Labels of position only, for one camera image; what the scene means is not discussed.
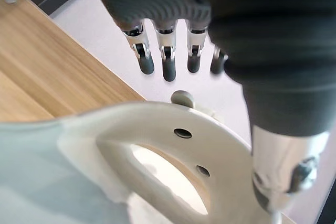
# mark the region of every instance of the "black fingertip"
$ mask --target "black fingertip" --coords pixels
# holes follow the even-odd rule
[[[163,78],[166,81],[173,81],[176,77],[175,59],[162,60]]]
[[[188,70],[190,73],[196,73],[200,69],[201,58],[197,55],[188,56]]]
[[[225,56],[219,53],[219,57],[213,57],[210,66],[210,72],[213,74],[220,74],[224,70]]]
[[[140,57],[138,59],[140,69],[145,74],[151,74],[154,72],[154,63],[152,56],[149,56],[149,58],[146,57]]]

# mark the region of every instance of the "circular cutout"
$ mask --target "circular cutout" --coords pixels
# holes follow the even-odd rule
[[[191,138],[192,137],[191,133],[185,129],[179,129],[179,128],[174,129],[174,133],[181,138]]]
[[[208,171],[206,168],[204,168],[203,166],[197,165],[196,168],[197,168],[197,170],[198,170],[200,173],[202,173],[204,176],[210,177],[210,173],[209,173],[209,171]]]

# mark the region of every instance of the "wooden table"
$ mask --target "wooden table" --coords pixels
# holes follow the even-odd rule
[[[0,0],[0,122],[143,100],[29,0]]]

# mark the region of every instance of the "robotic hand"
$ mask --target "robotic hand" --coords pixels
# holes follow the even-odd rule
[[[154,70],[143,19],[156,28],[163,76],[175,78],[175,24],[187,20],[188,69],[208,28],[211,71],[243,86],[253,141],[253,186],[268,212],[317,176],[336,114],[335,0],[102,0],[143,73]]]

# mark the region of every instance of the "robotic finger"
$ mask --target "robotic finger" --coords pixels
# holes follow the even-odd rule
[[[136,26],[123,31],[123,33],[131,49],[135,52],[141,71],[145,74],[151,74],[154,71],[154,63],[143,21],[139,21]]]

